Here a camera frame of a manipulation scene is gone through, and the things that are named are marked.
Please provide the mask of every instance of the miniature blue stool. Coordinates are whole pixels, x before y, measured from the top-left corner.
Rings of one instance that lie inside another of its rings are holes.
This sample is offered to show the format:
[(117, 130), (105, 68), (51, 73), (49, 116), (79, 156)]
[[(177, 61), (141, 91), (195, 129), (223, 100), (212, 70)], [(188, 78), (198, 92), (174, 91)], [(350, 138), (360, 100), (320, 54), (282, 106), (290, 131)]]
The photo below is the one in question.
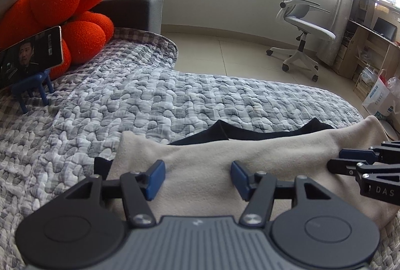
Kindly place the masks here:
[(29, 97), (33, 97), (32, 89), (38, 88), (43, 104), (46, 106), (49, 102), (47, 100), (46, 93), (43, 88), (43, 82), (46, 81), (49, 93), (54, 93), (53, 85), (51, 84), (49, 77), (50, 70), (46, 70), (42, 73), (37, 73), (36, 75), (29, 76), (18, 83), (11, 86), (11, 93), (17, 98), (23, 113), (27, 113), (27, 107), (23, 102), (21, 94), (27, 91)]

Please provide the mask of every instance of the tile floor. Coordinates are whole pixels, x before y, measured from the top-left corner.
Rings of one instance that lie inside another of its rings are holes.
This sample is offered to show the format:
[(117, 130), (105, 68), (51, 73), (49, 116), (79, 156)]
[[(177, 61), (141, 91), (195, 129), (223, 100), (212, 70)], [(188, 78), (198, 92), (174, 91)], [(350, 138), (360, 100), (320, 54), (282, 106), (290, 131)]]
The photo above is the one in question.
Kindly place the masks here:
[(361, 100), (353, 92), (354, 83), (337, 75), (333, 70), (319, 65), (319, 79), (311, 80), (311, 71), (291, 66), (282, 71), (282, 59), (268, 57), (264, 45), (226, 39), (220, 37), (191, 35), (182, 33), (163, 33), (178, 47), (179, 56), (175, 70), (187, 73), (227, 75), (243, 78), (255, 78), (282, 83), (295, 83), (329, 90), (353, 105), (363, 117), (368, 112), (361, 105)]

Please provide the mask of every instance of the white office chair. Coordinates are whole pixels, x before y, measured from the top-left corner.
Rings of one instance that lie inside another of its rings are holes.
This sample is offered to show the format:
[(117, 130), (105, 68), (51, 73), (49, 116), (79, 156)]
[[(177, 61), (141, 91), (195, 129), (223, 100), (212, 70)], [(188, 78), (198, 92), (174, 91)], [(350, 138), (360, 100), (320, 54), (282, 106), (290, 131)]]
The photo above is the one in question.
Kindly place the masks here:
[(270, 56), (273, 52), (289, 55), (289, 57), (283, 62), (283, 71), (288, 71), (289, 64), (300, 59), (307, 66), (307, 68), (314, 71), (314, 76), (312, 77), (312, 79), (313, 81), (317, 81), (318, 63), (308, 57), (305, 53), (303, 53), (304, 45), (306, 44), (305, 38), (307, 37), (307, 34), (313, 34), (320, 39), (333, 41), (335, 39), (335, 34), (312, 23), (302, 21), (301, 18), (307, 15), (307, 13), (311, 10), (320, 10), (325, 11), (326, 13), (329, 13), (329, 11), (320, 8), (319, 4), (313, 3), (312, 1), (308, 0), (283, 0), (280, 6), (281, 10), (277, 14), (277, 19), (280, 22), (285, 21), (294, 26), (297, 26), (299, 31), (302, 31), (303, 33), (296, 38), (298, 41), (300, 41), (298, 49), (288, 50), (271, 48), (267, 51), (267, 55)]

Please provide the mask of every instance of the gray plaid quilt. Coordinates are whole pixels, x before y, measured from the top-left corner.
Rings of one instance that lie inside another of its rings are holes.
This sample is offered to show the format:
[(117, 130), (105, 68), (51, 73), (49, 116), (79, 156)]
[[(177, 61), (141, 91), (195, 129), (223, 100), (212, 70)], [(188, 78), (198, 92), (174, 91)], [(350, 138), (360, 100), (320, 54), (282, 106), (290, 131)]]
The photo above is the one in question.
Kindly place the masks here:
[[(313, 117), (334, 127), (361, 120), (355, 108), (328, 91), (227, 76), (172, 70), (177, 48), (168, 39), (116, 29), (90, 62), (54, 82), (43, 106), (29, 112), (3, 93), (0, 106), (0, 260), (21, 269), (14, 243), (21, 220), (93, 173), (93, 159), (112, 159), (122, 131), (169, 143), (222, 119), (244, 129), (290, 131)], [(373, 267), (397, 264), (398, 220), (387, 227)]]

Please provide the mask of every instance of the phone screen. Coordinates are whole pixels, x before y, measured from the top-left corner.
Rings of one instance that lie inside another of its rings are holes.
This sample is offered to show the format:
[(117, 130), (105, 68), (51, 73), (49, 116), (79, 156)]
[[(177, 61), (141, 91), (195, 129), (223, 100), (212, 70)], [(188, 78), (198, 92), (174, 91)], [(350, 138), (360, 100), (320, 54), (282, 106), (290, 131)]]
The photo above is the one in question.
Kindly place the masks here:
[(0, 89), (63, 62), (61, 27), (56, 26), (0, 52)]

